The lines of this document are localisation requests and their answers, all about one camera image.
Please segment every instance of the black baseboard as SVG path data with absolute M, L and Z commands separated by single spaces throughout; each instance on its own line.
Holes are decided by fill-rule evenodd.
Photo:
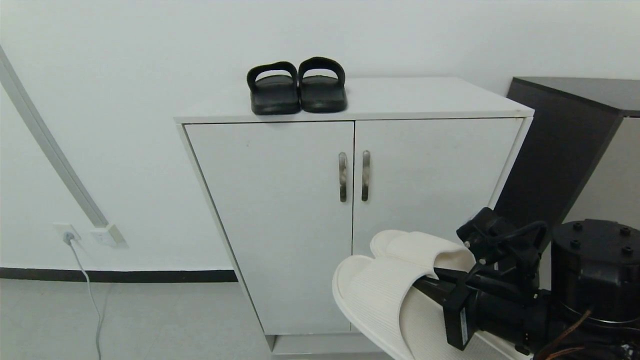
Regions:
M 233 270 L 87 271 L 91 282 L 237 282 Z M 86 281 L 80 270 L 0 268 L 0 278 L 41 281 Z

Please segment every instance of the black slide sandal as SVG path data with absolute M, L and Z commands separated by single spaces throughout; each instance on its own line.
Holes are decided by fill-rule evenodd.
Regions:
M 324 75 L 304 77 L 312 69 L 333 71 L 338 78 Z M 300 79 L 300 104 L 309 113 L 337 113 L 347 108 L 347 94 L 344 91 L 344 70 L 334 60 L 316 56 L 303 61 L 298 69 Z
M 285 70 L 291 74 L 271 75 L 256 80 L 266 71 Z M 251 89 L 251 110 L 256 115 L 295 114 L 300 111 L 298 71 L 288 61 L 256 66 L 246 75 Z

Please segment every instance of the white cabinet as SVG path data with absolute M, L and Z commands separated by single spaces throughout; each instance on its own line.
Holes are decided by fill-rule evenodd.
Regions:
M 358 121 L 353 253 L 372 256 L 386 229 L 459 241 L 457 228 L 489 205 L 522 119 Z M 362 159 L 369 152 L 368 199 Z
M 274 353 L 369 343 L 333 303 L 337 265 L 370 255 L 384 229 L 458 241 L 495 204 L 533 114 L 453 78 L 352 79 L 347 90 L 341 113 L 257 117 L 238 88 L 176 117 Z
M 353 122 L 190 125 L 187 132 L 264 331 L 349 331 L 331 279 L 351 255 Z

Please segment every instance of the black motor housing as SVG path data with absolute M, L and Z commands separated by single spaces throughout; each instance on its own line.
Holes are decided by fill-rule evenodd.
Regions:
M 640 318 L 640 231 L 604 220 L 554 228 L 552 298 L 591 321 L 621 325 Z

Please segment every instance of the electrical outlet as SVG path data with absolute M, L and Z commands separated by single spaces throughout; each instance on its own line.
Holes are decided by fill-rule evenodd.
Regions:
M 74 235 L 74 240 L 75 241 L 80 241 L 80 235 L 78 235 L 77 231 L 74 229 L 73 225 L 71 224 L 64 224 L 62 222 L 54 222 L 53 224 L 54 229 L 58 232 L 58 239 L 62 240 L 63 237 L 65 236 L 65 233 L 72 233 Z
M 107 227 L 97 227 L 91 230 L 90 233 L 100 245 L 110 247 L 123 247 L 126 245 L 124 237 L 120 234 L 115 224 L 109 224 Z

